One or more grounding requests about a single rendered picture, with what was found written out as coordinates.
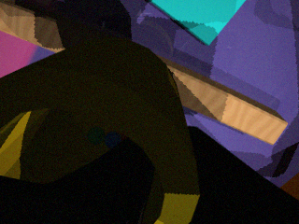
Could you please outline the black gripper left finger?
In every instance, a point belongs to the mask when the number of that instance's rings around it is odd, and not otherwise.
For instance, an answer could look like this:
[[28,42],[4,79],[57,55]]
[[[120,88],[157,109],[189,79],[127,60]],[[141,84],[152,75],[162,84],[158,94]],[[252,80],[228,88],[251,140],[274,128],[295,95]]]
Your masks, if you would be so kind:
[[0,175],[0,224],[142,224],[154,171],[127,137],[49,184]]

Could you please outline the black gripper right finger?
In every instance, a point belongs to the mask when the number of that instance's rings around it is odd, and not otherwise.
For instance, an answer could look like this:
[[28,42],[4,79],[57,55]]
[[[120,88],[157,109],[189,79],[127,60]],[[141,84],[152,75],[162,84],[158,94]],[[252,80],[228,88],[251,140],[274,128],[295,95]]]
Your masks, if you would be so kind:
[[299,201],[197,126],[187,126],[199,199],[190,224],[299,224]]

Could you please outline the brown flat bar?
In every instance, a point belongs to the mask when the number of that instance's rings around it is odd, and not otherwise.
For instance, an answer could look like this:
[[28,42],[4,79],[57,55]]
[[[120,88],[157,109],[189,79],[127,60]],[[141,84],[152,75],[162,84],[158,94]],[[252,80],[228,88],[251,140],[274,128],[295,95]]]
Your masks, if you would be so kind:
[[[0,0],[0,31],[53,52],[111,36],[85,23],[70,20],[42,7],[34,7],[22,0]],[[270,146],[276,143],[288,126],[287,120],[272,108],[212,78],[173,63],[164,56],[157,56],[167,64],[177,82],[183,107],[228,124],[250,137],[254,135]]]

